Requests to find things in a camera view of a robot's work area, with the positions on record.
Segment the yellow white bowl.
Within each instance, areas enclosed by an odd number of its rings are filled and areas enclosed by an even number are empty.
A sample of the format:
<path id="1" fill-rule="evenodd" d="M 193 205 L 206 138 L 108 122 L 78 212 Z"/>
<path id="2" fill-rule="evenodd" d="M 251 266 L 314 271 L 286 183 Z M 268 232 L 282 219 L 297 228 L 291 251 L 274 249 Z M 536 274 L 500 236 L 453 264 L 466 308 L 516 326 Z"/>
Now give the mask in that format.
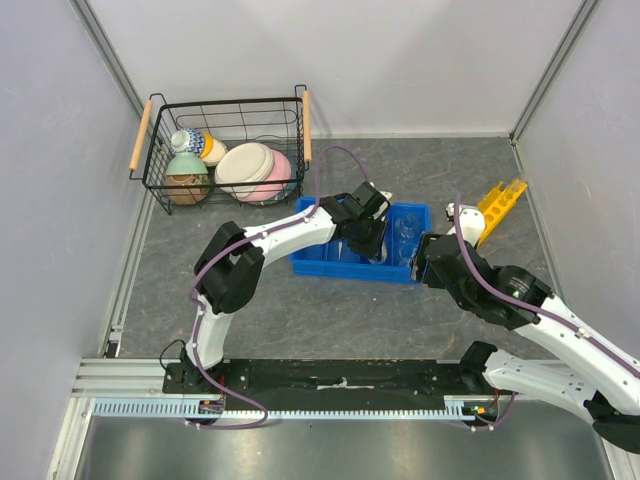
<path id="1" fill-rule="evenodd" d="M 204 132 L 203 137 L 204 148 L 200 159 L 206 167 L 213 168 L 224 158 L 227 153 L 227 147 L 222 141 L 214 138 L 208 132 Z"/>

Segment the pink plate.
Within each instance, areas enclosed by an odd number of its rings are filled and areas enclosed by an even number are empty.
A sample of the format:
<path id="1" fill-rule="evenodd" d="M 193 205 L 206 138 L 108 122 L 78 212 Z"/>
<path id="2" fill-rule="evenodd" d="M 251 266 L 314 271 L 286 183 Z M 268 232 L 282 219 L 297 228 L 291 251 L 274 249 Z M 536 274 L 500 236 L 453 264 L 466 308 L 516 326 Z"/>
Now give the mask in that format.
<path id="1" fill-rule="evenodd" d="M 282 153 L 271 150 L 273 166 L 270 173 L 258 184 L 252 185 L 252 190 L 248 193 L 238 193 L 236 198 L 245 203 L 264 203 L 274 200 L 280 195 L 288 180 L 291 178 L 292 167 L 290 161 Z"/>

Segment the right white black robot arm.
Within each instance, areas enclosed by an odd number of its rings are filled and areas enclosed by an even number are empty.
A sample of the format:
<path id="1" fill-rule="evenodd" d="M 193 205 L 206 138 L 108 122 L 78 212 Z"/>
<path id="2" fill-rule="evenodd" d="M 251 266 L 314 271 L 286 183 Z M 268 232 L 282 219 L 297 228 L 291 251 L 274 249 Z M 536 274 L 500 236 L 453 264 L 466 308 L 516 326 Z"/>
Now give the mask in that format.
<path id="1" fill-rule="evenodd" d="M 492 267 L 456 235 L 425 233 L 411 276 L 444 289 L 464 311 L 552 353 L 563 369 L 526 361 L 476 341 L 458 381 L 477 394 L 491 386 L 559 407 L 609 443 L 639 451 L 639 361 L 582 321 L 547 284 L 515 266 Z"/>

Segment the blue plastic divided bin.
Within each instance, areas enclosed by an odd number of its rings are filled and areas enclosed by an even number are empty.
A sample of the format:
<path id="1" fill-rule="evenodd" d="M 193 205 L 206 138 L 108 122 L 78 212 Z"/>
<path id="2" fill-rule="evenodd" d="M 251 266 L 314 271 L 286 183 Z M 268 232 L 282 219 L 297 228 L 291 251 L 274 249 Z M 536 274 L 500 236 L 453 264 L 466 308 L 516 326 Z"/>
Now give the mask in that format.
<path id="1" fill-rule="evenodd" d="M 395 231 L 395 222 L 398 217 L 408 214 L 413 214 L 419 219 L 420 231 L 414 239 L 401 241 Z M 431 230 L 430 208 L 426 204 L 397 202 L 391 206 L 387 218 L 385 237 L 388 238 L 389 259 L 385 264 L 370 264 L 366 257 L 353 253 L 345 241 L 342 260 L 338 261 L 340 241 L 332 241 L 291 254 L 290 260 L 294 273 L 302 276 L 412 284 L 409 266 L 397 265 L 397 251 L 401 243 L 418 244 L 419 236 Z"/>

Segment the blue white patterned bowl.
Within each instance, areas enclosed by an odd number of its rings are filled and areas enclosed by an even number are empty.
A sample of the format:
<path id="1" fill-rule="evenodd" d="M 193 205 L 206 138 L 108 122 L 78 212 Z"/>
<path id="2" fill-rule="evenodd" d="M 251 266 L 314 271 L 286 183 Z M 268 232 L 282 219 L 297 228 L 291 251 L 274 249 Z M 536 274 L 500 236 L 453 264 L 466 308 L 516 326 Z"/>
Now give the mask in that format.
<path id="1" fill-rule="evenodd" d="M 170 138 L 173 154 L 191 152 L 200 157 L 205 150 L 206 139 L 202 132 L 193 128 L 184 128 L 174 132 Z"/>

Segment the clear glass funnel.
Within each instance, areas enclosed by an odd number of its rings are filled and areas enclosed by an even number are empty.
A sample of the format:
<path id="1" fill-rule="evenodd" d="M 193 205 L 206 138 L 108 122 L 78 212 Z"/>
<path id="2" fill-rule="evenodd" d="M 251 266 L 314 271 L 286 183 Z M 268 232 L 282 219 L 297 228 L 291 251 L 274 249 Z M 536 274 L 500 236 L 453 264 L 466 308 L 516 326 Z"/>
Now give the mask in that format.
<path id="1" fill-rule="evenodd" d="M 401 241 L 410 241 L 420 231 L 419 219 L 413 214 L 398 217 L 395 222 L 395 231 Z"/>

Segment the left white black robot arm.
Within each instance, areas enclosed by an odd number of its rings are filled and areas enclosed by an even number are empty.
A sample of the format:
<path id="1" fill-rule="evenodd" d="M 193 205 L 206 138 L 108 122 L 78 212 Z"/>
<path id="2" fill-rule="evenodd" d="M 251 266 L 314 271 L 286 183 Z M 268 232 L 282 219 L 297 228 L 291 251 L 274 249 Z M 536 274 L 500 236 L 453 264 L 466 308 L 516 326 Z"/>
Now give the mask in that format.
<path id="1" fill-rule="evenodd" d="M 363 182 L 353 193 L 316 199 L 311 206 L 259 226 L 223 224 L 194 267 L 188 298 L 197 306 L 186 352 L 185 382 L 208 393 L 219 382 L 216 366 L 236 312 L 253 298 L 263 270 L 297 251 L 342 240 L 352 252 L 379 261 L 392 194 Z"/>

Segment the cream white plate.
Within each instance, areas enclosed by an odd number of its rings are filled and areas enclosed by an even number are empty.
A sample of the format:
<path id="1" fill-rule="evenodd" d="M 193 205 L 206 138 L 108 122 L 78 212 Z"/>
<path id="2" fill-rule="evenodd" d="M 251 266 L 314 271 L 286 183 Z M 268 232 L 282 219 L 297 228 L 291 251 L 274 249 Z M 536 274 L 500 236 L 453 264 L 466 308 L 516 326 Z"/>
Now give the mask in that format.
<path id="1" fill-rule="evenodd" d="M 271 149 L 261 143 L 238 145 L 217 164 L 214 170 L 215 183 L 236 198 L 245 198 L 255 191 L 258 182 L 267 179 L 274 162 Z"/>

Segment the yellow test tube rack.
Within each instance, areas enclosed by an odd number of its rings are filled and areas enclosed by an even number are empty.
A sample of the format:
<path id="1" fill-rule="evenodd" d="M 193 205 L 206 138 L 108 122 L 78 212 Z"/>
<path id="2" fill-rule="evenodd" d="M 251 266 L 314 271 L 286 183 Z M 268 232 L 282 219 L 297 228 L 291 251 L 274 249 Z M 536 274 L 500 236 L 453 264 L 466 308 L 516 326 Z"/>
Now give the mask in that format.
<path id="1" fill-rule="evenodd" d="M 499 182 L 477 204 L 477 208 L 485 220 L 485 228 L 476 244 L 477 247 L 480 247 L 494 232 L 527 188 L 528 184 L 520 178 L 514 179 L 507 186 L 504 186 L 503 182 Z"/>

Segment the small glass reagent bottle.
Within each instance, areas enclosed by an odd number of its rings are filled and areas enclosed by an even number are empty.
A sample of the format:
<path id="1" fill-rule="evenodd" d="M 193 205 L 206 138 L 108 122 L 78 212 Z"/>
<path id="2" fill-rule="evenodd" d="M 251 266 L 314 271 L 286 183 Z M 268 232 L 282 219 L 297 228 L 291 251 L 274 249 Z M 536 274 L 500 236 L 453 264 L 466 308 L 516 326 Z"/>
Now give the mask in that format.
<path id="1" fill-rule="evenodd" d="M 389 259 L 389 247 L 388 247 L 388 238 L 383 237 L 380 245 L 380 249 L 376 255 L 368 259 L 370 264 L 374 265 L 383 265 Z"/>

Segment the brown ceramic bowl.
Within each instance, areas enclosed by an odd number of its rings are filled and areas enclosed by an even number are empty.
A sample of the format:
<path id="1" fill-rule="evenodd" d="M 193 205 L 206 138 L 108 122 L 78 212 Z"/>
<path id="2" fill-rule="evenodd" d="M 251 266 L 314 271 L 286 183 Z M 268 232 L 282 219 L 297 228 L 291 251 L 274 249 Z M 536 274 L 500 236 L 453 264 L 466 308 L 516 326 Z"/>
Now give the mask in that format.
<path id="1" fill-rule="evenodd" d="M 210 181 L 207 175 L 168 175 L 165 188 L 172 203 L 188 206 L 197 204 L 207 197 Z"/>

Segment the mint green bowl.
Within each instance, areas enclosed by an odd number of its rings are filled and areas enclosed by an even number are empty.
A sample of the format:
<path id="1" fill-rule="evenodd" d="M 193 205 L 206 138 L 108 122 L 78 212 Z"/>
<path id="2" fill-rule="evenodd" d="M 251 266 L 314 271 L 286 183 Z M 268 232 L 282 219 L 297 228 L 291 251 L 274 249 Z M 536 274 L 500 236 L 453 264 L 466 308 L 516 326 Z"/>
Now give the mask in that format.
<path id="1" fill-rule="evenodd" d="M 191 176 L 207 175 L 208 169 L 204 162 L 193 152 L 178 152 L 170 160 L 167 169 L 167 176 Z"/>

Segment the clear glass beaker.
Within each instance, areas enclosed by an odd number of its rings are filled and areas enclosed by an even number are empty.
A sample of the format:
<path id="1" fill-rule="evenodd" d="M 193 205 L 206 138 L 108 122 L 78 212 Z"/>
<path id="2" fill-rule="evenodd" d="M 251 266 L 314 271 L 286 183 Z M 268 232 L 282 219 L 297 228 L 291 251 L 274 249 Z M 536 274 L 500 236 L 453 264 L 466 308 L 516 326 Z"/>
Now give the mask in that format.
<path id="1" fill-rule="evenodd" d="M 408 267 L 416 252 L 417 244 L 413 242 L 405 242 L 399 245 L 397 251 L 397 265 L 399 267 Z"/>

